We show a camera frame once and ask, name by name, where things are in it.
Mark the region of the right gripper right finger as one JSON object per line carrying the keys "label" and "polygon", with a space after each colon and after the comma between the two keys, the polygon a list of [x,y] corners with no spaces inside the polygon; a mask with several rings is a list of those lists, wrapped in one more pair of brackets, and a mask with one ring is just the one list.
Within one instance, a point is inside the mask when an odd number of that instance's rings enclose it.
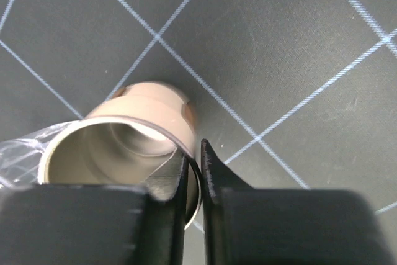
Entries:
{"label": "right gripper right finger", "polygon": [[368,202],[343,189],[258,189],[201,142],[208,264],[395,264]]}

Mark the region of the metal cup with brown base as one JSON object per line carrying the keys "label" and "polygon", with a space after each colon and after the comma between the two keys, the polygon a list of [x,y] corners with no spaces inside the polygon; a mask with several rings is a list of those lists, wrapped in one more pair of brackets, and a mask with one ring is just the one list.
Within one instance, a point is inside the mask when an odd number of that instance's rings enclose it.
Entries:
{"label": "metal cup with brown base", "polygon": [[190,101],[175,87],[147,81],[120,88],[82,120],[69,123],[46,147],[40,184],[141,184],[159,200],[176,191],[187,163],[185,223],[201,204]]}

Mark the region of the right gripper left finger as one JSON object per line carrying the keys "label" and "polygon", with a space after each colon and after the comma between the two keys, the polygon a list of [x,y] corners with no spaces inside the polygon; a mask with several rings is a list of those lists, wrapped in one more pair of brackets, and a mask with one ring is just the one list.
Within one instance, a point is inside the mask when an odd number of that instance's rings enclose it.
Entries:
{"label": "right gripper left finger", "polygon": [[176,189],[159,200],[144,186],[31,184],[1,191],[2,264],[181,264],[189,163],[160,170]]}

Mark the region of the tall clear glass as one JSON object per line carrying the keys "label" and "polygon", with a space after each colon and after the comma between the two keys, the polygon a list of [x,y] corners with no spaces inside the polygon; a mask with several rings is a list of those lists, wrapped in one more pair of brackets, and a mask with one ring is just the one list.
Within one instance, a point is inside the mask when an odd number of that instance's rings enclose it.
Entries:
{"label": "tall clear glass", "polygon": [[1,190],[35,184],[38,164],[54,137],[73,122],[43,128],[20,138],[1,142]]}

